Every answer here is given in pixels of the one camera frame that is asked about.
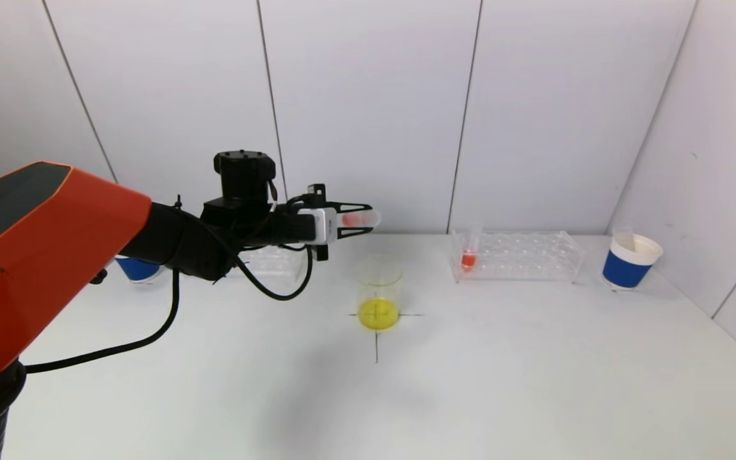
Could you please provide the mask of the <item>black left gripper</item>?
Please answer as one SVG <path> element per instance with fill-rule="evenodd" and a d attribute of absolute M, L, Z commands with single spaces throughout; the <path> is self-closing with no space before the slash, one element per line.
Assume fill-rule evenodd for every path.
<path fill-rule="evenodd" d="M 303 245 L 309 259 L 328 260 L 329 246 L 337 240 L 373 231 L 373 227 L 338 227 L 337 215 L 371 210 L 373 207 L 368 204 L 328 201 L 326 186 L 312 184 L 305 193 L 275 207 L 272 213 L 272 245 Z"/>

